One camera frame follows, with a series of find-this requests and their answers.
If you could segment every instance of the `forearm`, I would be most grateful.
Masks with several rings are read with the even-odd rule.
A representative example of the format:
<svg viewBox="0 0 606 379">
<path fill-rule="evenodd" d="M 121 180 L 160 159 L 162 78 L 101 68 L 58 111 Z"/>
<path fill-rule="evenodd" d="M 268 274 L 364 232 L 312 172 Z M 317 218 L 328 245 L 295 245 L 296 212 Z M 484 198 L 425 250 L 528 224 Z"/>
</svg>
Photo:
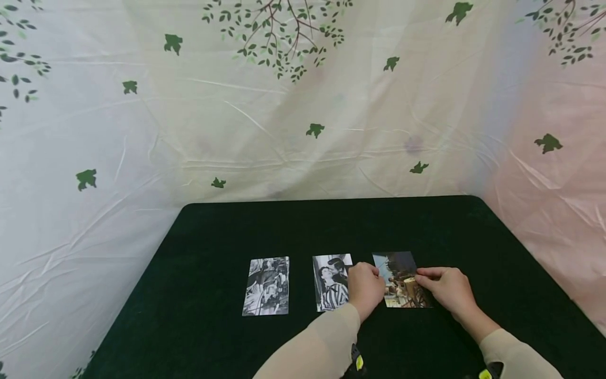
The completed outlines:
<svg viewBox="0 0 606 379">
<path fill-rule="evenodd" d="M 486 364 L 501 362 L 501 379 L 557 379 L 559 372 L 529 345 L 502 329 L 479 308 L 456 318 L 478 343 Z"/>
<path fill-rule="evenodd" d="M 326 312 L 276 351 L 254 379 L 338 379 L 351 365 L 360 317 L 351 304 Z"/>
<path fill-rule="evenodd" d="M 454 315 L 454 317 L 477 344 L 480 344 L 484 338 L 501 328 L 477 306 L 466 309 Z"/>
</svg>

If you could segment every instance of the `striped shirt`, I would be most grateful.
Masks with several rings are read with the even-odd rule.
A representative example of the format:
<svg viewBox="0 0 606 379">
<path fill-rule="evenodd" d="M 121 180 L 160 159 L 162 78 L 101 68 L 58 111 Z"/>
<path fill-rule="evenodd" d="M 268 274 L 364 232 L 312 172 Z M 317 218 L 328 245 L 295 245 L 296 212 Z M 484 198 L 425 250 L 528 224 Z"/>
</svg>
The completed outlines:
<svg viewBox="0 0 606 379">
<path fill-rule="evenodd" d="M 322 294 L 322 310 L 335 310 L 349 301 L 349 291 L 341 283 L 326 287 Z"/>
</svg>

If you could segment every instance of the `white fabric backdrop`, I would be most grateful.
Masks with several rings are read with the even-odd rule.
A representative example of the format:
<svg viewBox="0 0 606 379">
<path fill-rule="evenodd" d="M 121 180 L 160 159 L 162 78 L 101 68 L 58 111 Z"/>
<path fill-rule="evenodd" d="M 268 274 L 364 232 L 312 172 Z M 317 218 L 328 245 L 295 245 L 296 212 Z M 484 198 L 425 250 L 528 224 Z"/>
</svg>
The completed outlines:
<svg viewBox="0 0 606 379">
<path fill-rule="evenodd" d="M 209 3 L 0 6 L 2 374 L 78 376 L 192 202 L 474 194 L 606 332 L 602 4 L 328 1 L 324 16 L 326 0 L 297 0 L 311 27 L 269 54 L 295 35 L 288 0 Z M 576 41 L 548 55 L 543 30 L 573 6 Z M 337 48 L 317 30 L 333 16 Z M 290 47 L 303 69 L 259 64 Z M 543 154 L 548 133 L 561 145 Z"/>
</svg>

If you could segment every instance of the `table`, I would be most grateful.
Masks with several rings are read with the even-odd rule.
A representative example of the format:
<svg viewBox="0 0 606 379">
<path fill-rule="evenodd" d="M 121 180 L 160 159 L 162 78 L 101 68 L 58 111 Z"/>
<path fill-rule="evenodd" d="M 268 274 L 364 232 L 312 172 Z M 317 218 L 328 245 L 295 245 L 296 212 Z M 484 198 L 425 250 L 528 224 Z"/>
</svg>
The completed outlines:
<svg viewBox="0 0 606 379">
<path fill-rule="evenodd" d="M 480 307 L 565 378 L 606 377 L 606 338 L 479 198 L 190 204 L 139 280 L 84 379 L 251 378 L 319 313 L 311 257 L 412 251 L 456 266 Z M 252 258 L 290 257 L 288 315 L 242 317 Z M 443 308 L 387 309 L 362 325 L 370 378 L 462 378 L 482 369 Z"/>
</svg>

